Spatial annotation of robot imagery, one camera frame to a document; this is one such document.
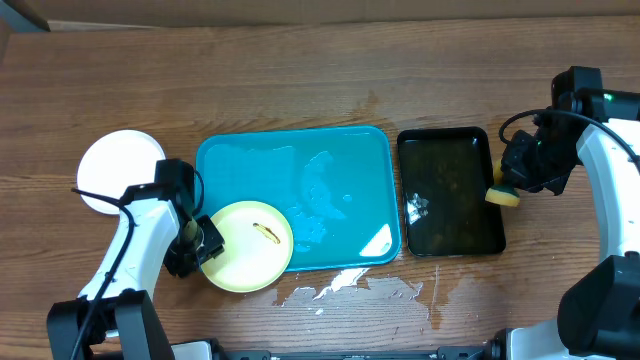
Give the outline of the yellow green scrub sponge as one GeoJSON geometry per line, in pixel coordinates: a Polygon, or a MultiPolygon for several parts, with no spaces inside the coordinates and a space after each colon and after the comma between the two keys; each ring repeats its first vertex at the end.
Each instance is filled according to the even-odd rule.
{"type": "Polygon", "coordinates": [[[485,201],[506,207],[517,207],[520,203],[520,196],[515,188],[503,183],[503,171],[501,162],[496,161],[493,166],[493,185],[487,190],[485,201]]]}

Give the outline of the yellow plate with sauce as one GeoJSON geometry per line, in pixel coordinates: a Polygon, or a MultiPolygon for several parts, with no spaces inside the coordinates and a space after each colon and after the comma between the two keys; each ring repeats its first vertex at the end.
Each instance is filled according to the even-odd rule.
{"type": "Polygon", "coordinates": [[[288,221],[274,207],[240,201],[211,220],[224,239],[224,251],[204,262],[202,272],[217,287],[234,293],[261,290],[288,267],[294,238],[288,221]]]}

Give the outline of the white plate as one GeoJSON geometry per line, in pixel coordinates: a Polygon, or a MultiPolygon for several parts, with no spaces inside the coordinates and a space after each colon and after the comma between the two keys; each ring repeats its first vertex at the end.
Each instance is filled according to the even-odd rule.
{"type": "Polygon", "coordinates": [[[80,190],[119,199],[131,185],[152,183],[156,162],[165,160],[161,145],[137,130],[118,130],[94,142],[76,175],[80,190]]]}

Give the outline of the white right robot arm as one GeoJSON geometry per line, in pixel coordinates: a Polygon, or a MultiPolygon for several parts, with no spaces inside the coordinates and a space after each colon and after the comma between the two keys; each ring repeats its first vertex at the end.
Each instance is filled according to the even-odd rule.
{"type": "Polygon", "coordinates": [[[529,111],[537,127],[506,142],[503,185],[563,192],[585,168],[600,238],[598,265],[562,296],[554,319],[508,330],[505,359],[636,359],[639,356],[639,97],[560,90],[529,111]]]}

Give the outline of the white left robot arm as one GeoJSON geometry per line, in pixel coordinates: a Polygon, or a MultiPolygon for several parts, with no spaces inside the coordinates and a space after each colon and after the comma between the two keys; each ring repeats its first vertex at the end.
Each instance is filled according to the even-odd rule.
{"type": "Polygon", "coordinates": [[[47,331],[55,359],[222,359],[213,340],[170,344],[152,297],[166,255],[186,272],[223,251],[224,240],[202,216],[182,220],[168,200],[135,200],[120,221],[102,264],[75,300],[52,306],[47,331]]]}

